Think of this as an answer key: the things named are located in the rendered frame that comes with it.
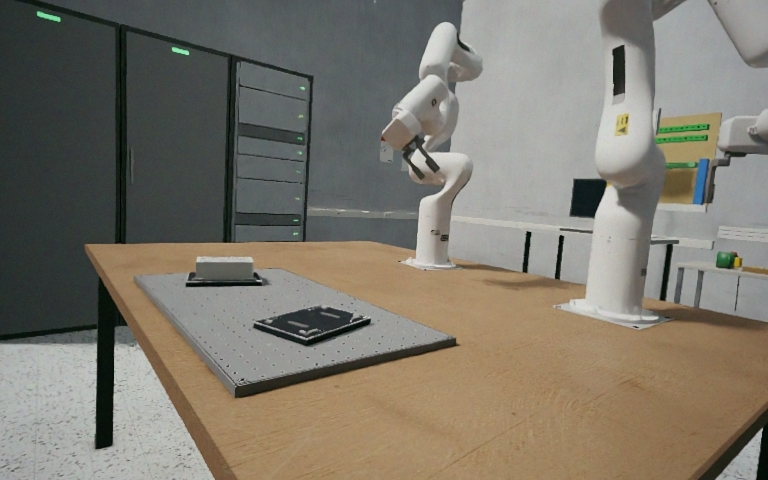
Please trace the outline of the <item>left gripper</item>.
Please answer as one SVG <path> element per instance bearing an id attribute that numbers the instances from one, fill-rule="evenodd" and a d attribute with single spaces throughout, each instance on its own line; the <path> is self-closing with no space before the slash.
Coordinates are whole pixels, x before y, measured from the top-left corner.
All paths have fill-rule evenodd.
<path id="1" fill-rule="evenodd" d="M 713 159 L 710 162 L 703 203 L 712 204 L 715 192 L 715 171 L 718 166 L 730 166 L 731 158 L 745 157 L 746 154 L 768 155 L 768 142 L 763 140 L 757 130 L 759 116 L 737 116 L 721 124 L 718 149 L 725 153 L 725 159 Z"/>

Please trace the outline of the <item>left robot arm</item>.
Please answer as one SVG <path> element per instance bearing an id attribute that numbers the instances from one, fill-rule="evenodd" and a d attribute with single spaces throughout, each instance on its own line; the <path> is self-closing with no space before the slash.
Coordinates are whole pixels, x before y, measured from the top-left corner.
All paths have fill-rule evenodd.
<path id="1" fill-rule="evenodd" d="M 666 174 L 665 155 L 653 131 L 653 22 L 685 1 L 597 0 L 605 103 L 595 164 L 608 183 L 595 216 L 586 298 L 569 302 L 588 316 L 631 324 L 659 321 L 642 308 L 653 220 Z M 768 0 L 707 1 L 743 61 L 751 68 L 768 68 Z"/>

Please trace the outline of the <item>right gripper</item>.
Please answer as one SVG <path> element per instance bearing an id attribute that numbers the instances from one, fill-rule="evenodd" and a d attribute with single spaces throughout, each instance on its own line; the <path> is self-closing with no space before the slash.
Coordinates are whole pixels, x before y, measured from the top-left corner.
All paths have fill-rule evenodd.
<path id="1" fill-rule="evenodd" d="M 422 145 L 426 142 L 425 139 L 423 137 L 419 138 L 419 136 L 416 135 L 418 132 L 421 132 L 422 128 L 418 120 L 411 114 L 410 111 L 406 109 L 402 111 L 393 110 L 392 118 L 393 120 L 391 123 L 382 132 L 383 138 L 390 144 L 393 149 L 400 150 L 403 148 L 403 150 L 406 150 L 402 154 L 402 157 L 411 166 L 412 171 L 420 180 L 422 180 L 425 175 L 408 158 L 408 155 L 413 152 L 413 150 L 409 147 L 409 145 L 411 145 L 413 142 L 416 143 L 416 148 L 426 158 L 425 163 L 427 166 L 434 173 L 436 173 L 440 167 L 422 148 Z"/>

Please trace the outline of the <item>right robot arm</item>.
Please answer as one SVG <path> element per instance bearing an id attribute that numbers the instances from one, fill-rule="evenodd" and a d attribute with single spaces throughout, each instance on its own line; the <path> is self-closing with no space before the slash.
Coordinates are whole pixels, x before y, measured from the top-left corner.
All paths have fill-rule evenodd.
<path id="1" fill-rule="evenodd" d="M 433 31 L 420 64 L 420 81 L 424 80 L 393 108 L 406 109 L 418 120 L 421 131 L 427 135 L 422 148 L 440 167 L 434 173 L 417 149 L 411 161 L 425 177 L 420 180 L 409 165 L 411 179 L 419 184 L 444 185 L 440 192 L 420 202 L 416 259 L 406 260 L 408 265 L 429 269 L 456 268 L 455 263 L 447 261 L 451 210 L 456 195 L 472 176 L 473 165 L 464 154 L 435 150 L 452 136 L 458 121 L 459 102 L 449 90 L 448 82 L 475 80 L 482 70 L 480 54 L 459 39 L 452 24 L 442 23 Z"/>

